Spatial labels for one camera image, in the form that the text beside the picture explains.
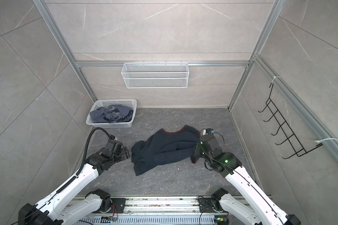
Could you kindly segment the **navy tank top red trim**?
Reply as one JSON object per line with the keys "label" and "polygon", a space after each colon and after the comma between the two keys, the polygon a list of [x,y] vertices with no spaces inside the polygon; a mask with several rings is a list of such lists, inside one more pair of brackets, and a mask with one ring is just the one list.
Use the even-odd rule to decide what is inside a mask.
{"label": "navy tank top red trim", "polygon": [[193,164],[198,161],[194,156],[200,132],[185,125],[177,132],[160,129],[146,141],[139,141],[131,148],[131,162],[136,176],[140,176],[156,166],[176,163],[189,158]]}

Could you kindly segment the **white plastic laundry basket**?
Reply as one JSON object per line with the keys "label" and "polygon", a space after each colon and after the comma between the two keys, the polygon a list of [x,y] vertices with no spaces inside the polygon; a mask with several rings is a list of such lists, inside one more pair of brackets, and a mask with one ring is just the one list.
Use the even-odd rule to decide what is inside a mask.
{"label": "white plastic laundry basket", "polygon": [[120,122],[120,123],[93,123],[90,117],[90,113],[86,118],[86,124],[93,127],[101,128],[121,128],[121,127],[131,127],[135,118],[135,113],[137,109],[137,100],[135,99],[104,99],[95,101],[90,112],[97,110],[100,107],[108,107],[109,105],[122,105],[130,107],[134,113],[130,122]]}

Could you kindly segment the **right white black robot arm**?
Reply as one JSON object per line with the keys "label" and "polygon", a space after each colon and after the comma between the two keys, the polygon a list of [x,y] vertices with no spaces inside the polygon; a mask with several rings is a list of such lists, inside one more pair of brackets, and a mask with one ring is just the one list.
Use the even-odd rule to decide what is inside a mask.
{"label": "right white black robot arm", "polygon": [[264,193],[234,154],[223,152],[213,134],[200,136],[194,155],[204,159],[208,170],[221,174],[249,204],[246,206],[232,195],[219,191],[213,200],[220,205],[221,210],[232,214],[246,225],[301,224],[295,215],[287,214]]}

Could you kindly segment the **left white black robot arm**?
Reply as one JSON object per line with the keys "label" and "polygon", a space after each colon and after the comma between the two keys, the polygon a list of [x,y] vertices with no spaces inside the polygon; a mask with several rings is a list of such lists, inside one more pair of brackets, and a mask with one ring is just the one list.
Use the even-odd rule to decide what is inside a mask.
{"label": "left white black robot arm", "polygon": [[105,147],[89,156],[81,169],[68,178],[60,187],[39,200],[36,204],[26,204],[18,213],[19,225],[73,225],[92,212],[112,212],[115,207],[111,195],[97,189],[84,200],[68,204],[90,182],[99,177],[115,163],[129,159],[128,148],[117,140],[109,140]]}

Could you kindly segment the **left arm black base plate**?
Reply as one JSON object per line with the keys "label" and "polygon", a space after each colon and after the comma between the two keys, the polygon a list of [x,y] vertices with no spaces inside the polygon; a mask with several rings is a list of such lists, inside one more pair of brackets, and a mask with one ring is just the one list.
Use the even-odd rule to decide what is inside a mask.
{"label": "left arm black base plate", "polygon": [[126,198],[107,198],[103,200],[100,213],[123,213],[125,208]]}

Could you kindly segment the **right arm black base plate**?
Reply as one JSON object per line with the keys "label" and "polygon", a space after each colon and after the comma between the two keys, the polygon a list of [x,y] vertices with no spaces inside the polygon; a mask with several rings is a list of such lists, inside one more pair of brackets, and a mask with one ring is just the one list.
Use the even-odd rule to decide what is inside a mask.
{"label": "right arm black base plate", "polygon": [[222,213],[223,210],[218,200],[209,197],[199,196],[197,198],[201,213]]}

